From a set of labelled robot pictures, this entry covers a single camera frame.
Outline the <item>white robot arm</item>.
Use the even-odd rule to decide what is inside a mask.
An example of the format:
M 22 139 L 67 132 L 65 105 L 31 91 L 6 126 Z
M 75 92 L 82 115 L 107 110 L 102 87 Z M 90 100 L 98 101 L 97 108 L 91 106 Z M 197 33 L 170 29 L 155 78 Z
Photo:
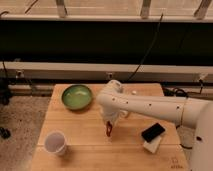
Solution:
M 213 101 L 124 94 L 122 84 L 111 80 L 98 93 L 97 102 L 102 108 L 107 136 L 110 136 L 121 110 L 194 128 L 189 171 L 213 171 Z

